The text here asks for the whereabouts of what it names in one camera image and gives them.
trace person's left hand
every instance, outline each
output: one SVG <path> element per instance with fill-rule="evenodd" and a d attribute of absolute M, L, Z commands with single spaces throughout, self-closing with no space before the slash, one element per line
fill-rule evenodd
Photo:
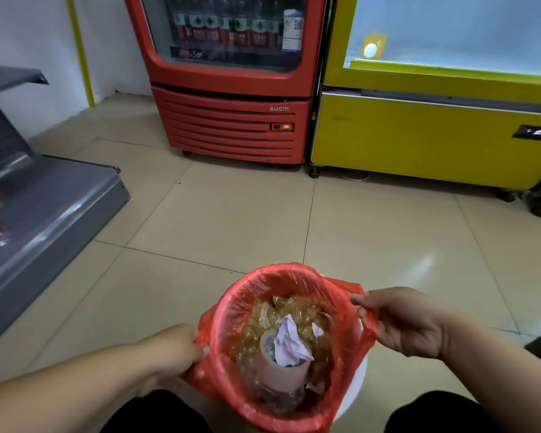
<path fill-rule="evenodd" d="M 147 395 L 162 386 L 161 382 L 170 382 L 208 354 L 208 348 L 194 344 L 196 336 L 196 328 L 189 324 L 180 324 L 137 343 L 144 351 L 144 356 L 151 358 L 156 364 L 156 373 L 142 384 L 137 396 Z"/>

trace hand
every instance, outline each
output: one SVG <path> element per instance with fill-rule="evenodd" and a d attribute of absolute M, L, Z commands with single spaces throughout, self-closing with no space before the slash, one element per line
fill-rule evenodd
<path fill-rule="evenodd" d="M 180 324 L 137 343 L 144 350 L 144 356 L 155 364 L 155 373 L 143 383 L 137 396 L 144 396 L 159 386 L 170 388 L 173 378 L 182 375 L 194 363 L 206 357 L 209 349 L 195 345 L 196 336 L 196 328 Z"/>
<path fill-rule="evenodd" d="M 359 308 L 373 308 L 379 318 L 378 342 L 404 356 L 441 358 L 447 337 L 445 324 L 457 312 L 409 287 L 371 290 L 354 294 L 351 302 Z"/>

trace red refrigerator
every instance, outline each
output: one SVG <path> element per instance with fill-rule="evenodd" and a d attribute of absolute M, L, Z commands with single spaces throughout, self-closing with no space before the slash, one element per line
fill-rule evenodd
<path fill-rule="evenodd" d="M 169 143 L 299 164 L 325 0 L 125 0 Z"/>

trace tile floor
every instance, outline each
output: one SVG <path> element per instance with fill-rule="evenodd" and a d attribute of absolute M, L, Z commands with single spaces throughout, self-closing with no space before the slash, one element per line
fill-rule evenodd
<path fill-rule="evenodd" d="M 196 324 L 242 274 L 278 262 L 365 289 L 415 287 L 518 344 L 541 335 L 541 219 L 521 203 L 450 183 L 311 180 L 303 169 L 184 158 L 168 148 L 152 99 L 127 94 L 33 143 L 119 166 L 133 200 L 2 335 L 0 380 Z M 376 346 L 362 392 L 332 431 L 382 431 L 395 408 L 432 389 L 468 395 L 440 362 Z M 184 393 L 217 431 L 251 431 Z"/>

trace yellow freezer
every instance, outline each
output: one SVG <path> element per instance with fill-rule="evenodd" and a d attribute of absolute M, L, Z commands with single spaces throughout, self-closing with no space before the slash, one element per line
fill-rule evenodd
<path fill-rule="evenodd" d="M 541 0 L 338 0 L 311 161 L 541 179 Z"/>

